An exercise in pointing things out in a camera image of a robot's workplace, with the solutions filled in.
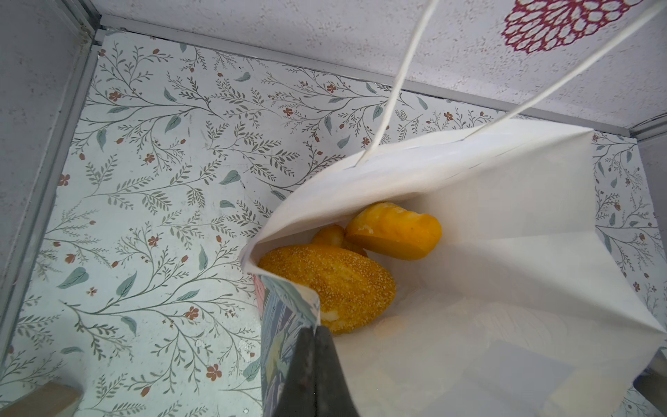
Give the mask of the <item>croissant bread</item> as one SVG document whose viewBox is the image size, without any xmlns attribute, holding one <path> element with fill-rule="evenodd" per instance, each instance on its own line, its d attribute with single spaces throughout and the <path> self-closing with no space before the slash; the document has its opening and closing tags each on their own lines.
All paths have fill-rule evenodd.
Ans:
<svg viewBox="0 0 667 417">
<path fill-rule="evenodd" d="M 389 202 L 366 207 L 346 227 L 350 243 L 404 261 L 425 258 L 441 237 L 442 227 L 437 218 Z"/>
</svg>

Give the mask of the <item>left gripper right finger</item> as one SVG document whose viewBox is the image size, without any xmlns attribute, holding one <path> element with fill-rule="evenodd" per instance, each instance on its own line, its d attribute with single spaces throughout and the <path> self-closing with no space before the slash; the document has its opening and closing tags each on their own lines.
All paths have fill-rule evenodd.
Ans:
<svg viewBox="0 0 667 417">
<path fill-rule="evenodd" d="M 333 341 L 333 335 L 328 328 L 317 328 L 314 338 L 315 415 L 359 417 Z"/>
</svg>

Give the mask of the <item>small twisted bread piece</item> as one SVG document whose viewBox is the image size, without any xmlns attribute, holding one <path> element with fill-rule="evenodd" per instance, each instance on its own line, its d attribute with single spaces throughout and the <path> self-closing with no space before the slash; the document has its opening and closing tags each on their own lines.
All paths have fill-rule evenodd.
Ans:
<svg viewBox="0 0 667 417">
<path fill-rule="evenodd" d="M 347 240 L 346 231 L 337 224 L 328 225 L 320 229 L 311 240 L 311 243 L 343 248 L 358 255 L 368 256 L 366 250 Z"/>
</svg>

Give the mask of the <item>large round bread loaf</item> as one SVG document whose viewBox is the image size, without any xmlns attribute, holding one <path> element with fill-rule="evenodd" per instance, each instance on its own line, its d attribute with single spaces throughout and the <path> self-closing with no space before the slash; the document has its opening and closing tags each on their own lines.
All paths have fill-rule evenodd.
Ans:
<svg viewBox="0 0 667 417">
<path fill-rule="evenodd" d="M 259 267 L 313 290 L 321 322 L 334 334 L 350 333 L 381 316 L 396 296 L 392 275 L 378 262 L 323 244 L 275 248 Z"/>
</svg>

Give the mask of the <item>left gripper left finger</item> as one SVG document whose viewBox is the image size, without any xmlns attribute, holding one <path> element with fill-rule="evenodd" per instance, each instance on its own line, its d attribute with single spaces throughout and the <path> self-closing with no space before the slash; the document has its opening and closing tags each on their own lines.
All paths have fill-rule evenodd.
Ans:
<svg viewBox="0 0 667 417">
<path fill-rule="evenodd" d="M 288 376 L 273 415 L 316 417 L 317 413 L 317 327 L 302 328 L 290 363 Z"/>
</svg>

